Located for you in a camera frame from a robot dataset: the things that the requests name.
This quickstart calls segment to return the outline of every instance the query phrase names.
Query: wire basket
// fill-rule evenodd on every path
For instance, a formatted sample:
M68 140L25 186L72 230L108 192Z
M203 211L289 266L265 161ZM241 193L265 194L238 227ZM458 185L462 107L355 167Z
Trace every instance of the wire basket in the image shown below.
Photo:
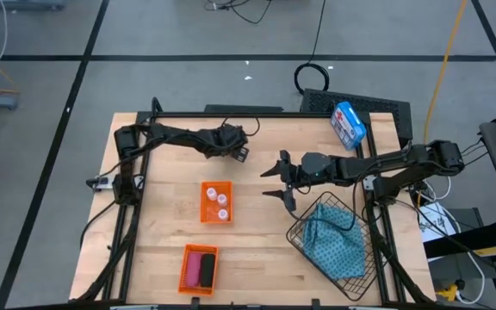
M364 275L360 277L345 278L335 281L330 278L303 250L303 230L305 226L304 219L308 218L313 212L315 212L317 205L322 204L326 207L334 207L340 209L346 209L351 212L345 203L340 201L333 193L325 192L309 207L306 212L304 212L300 220L297 220L292 227L287 231L287 240L309 261L315 268L317 268L326 278L331 281L336 287L344 293L344 295L350 299L350 301L359 301L363 295L367 292L372 282L376 279L376 264L375 257L372 248L372 242L370 239L369 225L364 221L359 215L356 216L356 220L361 227L361 234L363 236L364 243ZM381 255L382 267L388 262L388 260Z

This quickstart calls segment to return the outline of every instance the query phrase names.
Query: blue cloth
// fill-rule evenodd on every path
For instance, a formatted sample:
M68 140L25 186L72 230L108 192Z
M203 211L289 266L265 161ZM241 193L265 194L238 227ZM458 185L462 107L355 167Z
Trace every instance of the blue cloth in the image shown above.
M309 219L328 220L349 227L353 213L336 207L317 205ZM355 222L347 232L339 231L321 220L308 220L303 232L303 250L335 281L364 276L365 250L361 227Z

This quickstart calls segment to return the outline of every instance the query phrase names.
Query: orange container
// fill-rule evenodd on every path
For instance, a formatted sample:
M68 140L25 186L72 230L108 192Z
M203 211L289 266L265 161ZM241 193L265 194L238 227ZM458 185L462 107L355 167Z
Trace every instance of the orange container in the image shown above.
M214 188L217 194L227 196L227 206L224 208L229 214L229 220L220 220L218 212L223 208L217 201L212 201L206 195L206 190ZM202 182L200 222L210 224L224 224L233 222L233 184L229 181L223 182Z
M179 278L179 288L177 292L181 294L189 295L204 295L211 296L214 294L215 279L217 275L217 260L218 253L220 249L214 245L185 245L185 252L183 253L183 267L181 267L181 277ZM215 255L215 265L214 265L214 282L212 282L211 288L203 288L201 286L188 287L187 282L187 261L189 260L190 253L201 253L201 254L214 254Z

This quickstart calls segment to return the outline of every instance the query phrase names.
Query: wooden tabletop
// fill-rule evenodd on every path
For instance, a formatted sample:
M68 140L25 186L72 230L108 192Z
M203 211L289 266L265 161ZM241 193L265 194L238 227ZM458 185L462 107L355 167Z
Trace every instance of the wooden tabletop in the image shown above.
M135 113L118 113L110 128L135 122ZM159 118L168 126L198 130L218 127L217 118ZM248 159L244 163L232 158L210 158L180 146L160 146L151 152L135 246L132 274L127 296L129 303L184 304L191 296L179 294L177 285L185 244L220 247L215 291L202 297L202 304L308 305L319 298L322 305L352 305L332 283L313 267L285 238L294 224L282 202L263 196L265 190L283 189L279 177L261 178L279 158L279 150L288 150L293 163L300 164L306 152L336 156L355 156L341 146L327 119L260 119L259 133L249 138ZM391 114L371 114L375 144L379 153L399 150ZM247 133L256 129L254 119L230 119L242 125ZM368 156L366 141L363 142ZM114 136L108 143L101 171L117 163ZM200 222L201 182L232 181L234 222L211 225ZM295 195L300 215L324 191L330 190L352 206L351 188L320 185L308 195ZM361 212L363 194L357 190L356 210ZM399 199L409 202L407 194ZM114 197L111 191L97 193L90 217L107 206ZM112 243L118 207L96 221L85 234L71 298L81 295L95 280L109 259L107 245ZM395 244L401 264L428 297L435 300L430 271L426 261L416 214L399 205L389 207ZM122 267L116 271L112 296L117 296ZM386 270L389 296L394 298L391 270ZM380 305L375 281L360 305Z

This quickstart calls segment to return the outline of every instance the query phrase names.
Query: pink object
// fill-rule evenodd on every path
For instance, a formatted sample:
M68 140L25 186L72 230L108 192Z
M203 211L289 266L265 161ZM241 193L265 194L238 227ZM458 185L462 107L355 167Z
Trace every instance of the pink object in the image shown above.
M188 287L196 287L200 282L200 261L202 260L202 254L191 252L187 260L187 276L186 284Z

